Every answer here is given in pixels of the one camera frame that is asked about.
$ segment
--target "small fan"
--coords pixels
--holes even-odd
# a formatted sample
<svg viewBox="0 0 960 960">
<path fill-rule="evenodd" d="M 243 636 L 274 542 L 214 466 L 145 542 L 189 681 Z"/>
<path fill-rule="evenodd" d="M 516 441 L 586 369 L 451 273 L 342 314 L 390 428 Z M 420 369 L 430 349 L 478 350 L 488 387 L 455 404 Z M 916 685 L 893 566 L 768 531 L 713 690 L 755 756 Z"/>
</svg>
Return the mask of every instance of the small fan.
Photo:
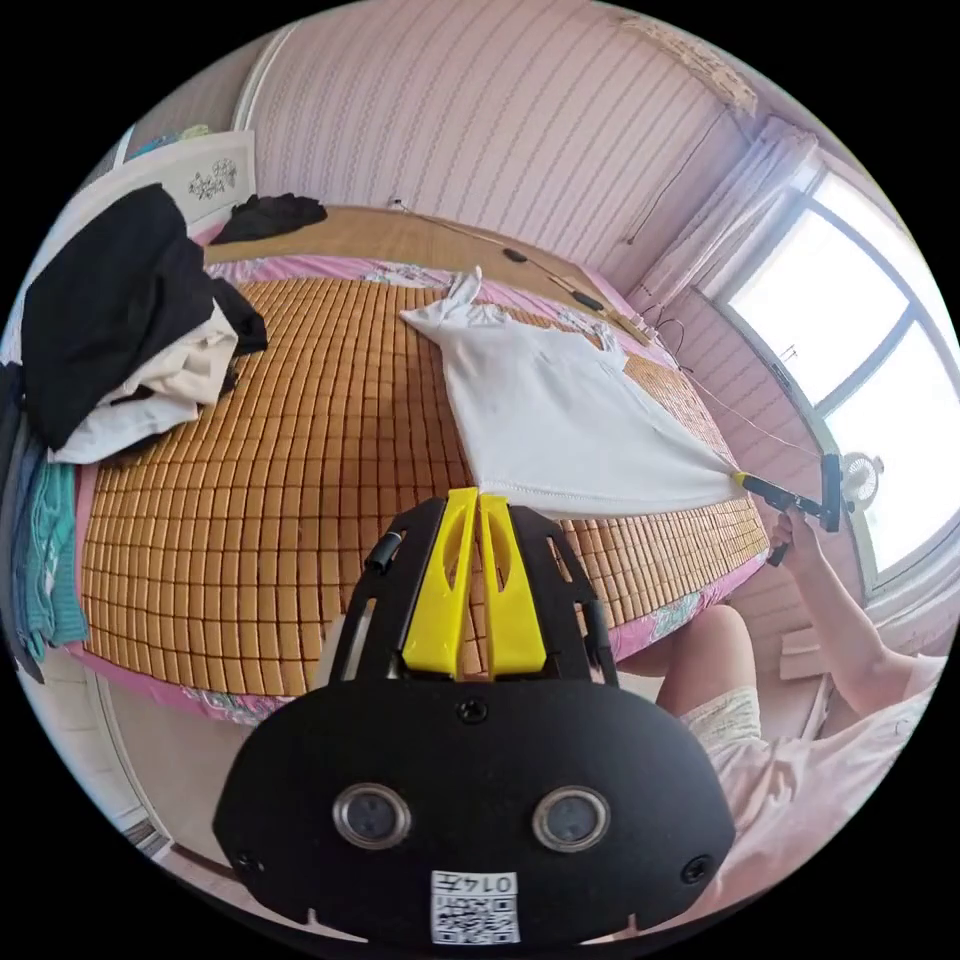
<svg viewBox="0 0 960 960">
<path fill-rule="evenodd" d="M 865 453 L 845 453 L 840 461 L 843 473 L 841 490 L 848 509 L 866 510 L 877 496 L 883 461 Z"/>
</svg>

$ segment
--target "qr code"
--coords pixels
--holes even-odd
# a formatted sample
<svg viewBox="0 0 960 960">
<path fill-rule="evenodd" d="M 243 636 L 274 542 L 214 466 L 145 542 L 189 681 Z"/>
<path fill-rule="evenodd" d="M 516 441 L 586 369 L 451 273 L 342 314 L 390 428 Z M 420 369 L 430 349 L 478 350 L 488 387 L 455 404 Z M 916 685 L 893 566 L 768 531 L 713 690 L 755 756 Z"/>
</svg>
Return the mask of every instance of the qr code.
<svg viewBox="0 0 960 960">
<path fill-rule="evenodd" d="M 516 882 L 516 874 L 435 871 L 433 942 L 475 946 L 519 943 Z"/>
</svg>

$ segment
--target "window frame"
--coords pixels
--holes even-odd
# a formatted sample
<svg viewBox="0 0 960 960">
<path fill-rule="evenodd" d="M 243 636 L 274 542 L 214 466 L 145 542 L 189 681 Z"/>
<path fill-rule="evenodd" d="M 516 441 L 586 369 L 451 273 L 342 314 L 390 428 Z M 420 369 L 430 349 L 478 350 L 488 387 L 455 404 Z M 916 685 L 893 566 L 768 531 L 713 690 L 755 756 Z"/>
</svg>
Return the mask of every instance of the window frame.
<svg viewBox="0 0 960 960">
<path fill-rule="evenodd" d="M 888 218 L 892 219 L 893 223 L 904 232 L 907 240 L 911 243 L 914 242 L 900 220 L 896 217 L 890 217 L 887 205 L 885 203 L 878 204 L 876 197 L 872 195 L 873 191 L 864 189 L 864 184 L 857 182 L 859 178 L 851 175 L 852 171 L 848 172 L 845 169 L 838 169 L 837 165 L 829 162 L 826 156 L 823 156 L 818 169 L 812 177 L 809 177 L 809 182 L 806 183 L 805 186 L 794 184 L 786 188 L 786 193 L 780 201 L 782 212 L 776 217 L 755 249 L 744 258 L 743 262 L 732 271 L 729 277 L 720 283 L 718 289 L 710 292 L 706 292 L 704 289 L 699 290 L 701 295 L 708 299 L 714 308 L 743 336 L 780 384 L 784 393 L 806 423 L 821 454 L 844 452 L 838 448 L 827 426 L 826 418 L 873 376 L 890 354 L 899 346 L 907 331 L 914 323 L 919 324 L 930 339 L 934 351 L 943 363 L 947 375 L 953 383 L 958 399 L 960 399 L 960 366 L 958 366 L 954 359 L 939 327 L 920 302 L 920 299 L 914 294 L 909 284 L 900 276 L 893 265 L 865 237 L 814 198 L 813 194 L 828 174 L 845 180 L 851 187 L 865 196 L 867 200 L 878 206 L 878 208 Z M 800 217 L 808 211 L 822 217 L 827 223 L 855 243 L 883 270 L 907 299 L 907 305 L 903 313 L 887 335 L 858 367 L 816 404 L 810 403 L 800 385 L 780 361 L 780 358 L 730 303 L 744 284 L 746 284 L 775 253 L 787 234 L 799 221 Z M 873 542 L 863 514 L 860 511 L 855 511 L 852 514 L 847 514 L 847 519 L 850 523 L 856 546 L 860 567 L 861 587 L 865 600 L 882 596 L 889 592 L 893 582 L 905 572 L 913 568 L 926 566 L 928 562 L 932 562 L 940 544 L 960 531 L 960 509 L 958 509 L 936 534 L 881 572 L 877 570 Z"/>
</svg>

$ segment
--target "white curtain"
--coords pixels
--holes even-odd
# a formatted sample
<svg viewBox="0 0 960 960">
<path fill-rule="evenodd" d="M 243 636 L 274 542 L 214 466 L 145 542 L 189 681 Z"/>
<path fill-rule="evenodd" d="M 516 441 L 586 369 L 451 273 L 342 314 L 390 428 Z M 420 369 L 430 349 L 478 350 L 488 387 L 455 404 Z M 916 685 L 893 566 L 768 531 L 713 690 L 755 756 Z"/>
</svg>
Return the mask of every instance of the white curtain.
<svg viewBox="0 0 960 960">
<path fill-rule="evenodd" d="M 742 160 L 711 194 L 627 299 L 638 313 L 667 306 L 714 265 L 730 239 L 772 203 L 817 148 L 817 138 L 770 117 Z"/>
<path fill-rule="evenodd" d="M 960 528 L 921 564 L 905 571 L 864 610 L 884 643 L 917 653 L 960 620 Z"/>
</svg>

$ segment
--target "human hand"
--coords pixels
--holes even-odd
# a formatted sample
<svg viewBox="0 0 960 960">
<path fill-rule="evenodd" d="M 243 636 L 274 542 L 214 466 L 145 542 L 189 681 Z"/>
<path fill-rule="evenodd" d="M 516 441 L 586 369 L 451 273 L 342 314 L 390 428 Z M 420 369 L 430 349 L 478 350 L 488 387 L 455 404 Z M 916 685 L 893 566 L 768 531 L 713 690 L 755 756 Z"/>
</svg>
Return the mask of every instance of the human hand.
<svg viewBox="0 0 960 960">
<path fill-rule="evenodd" d="M 807 523 L 807 515 L 796 507 L 787 507 L 786 512 L 780 514 L 770 534 L 773 550 L 783 543 L 787 544 L 783 566 L 793 576 L 806 573 L 823 562 L 820 541 L 813 527 Z"/>
</svg>

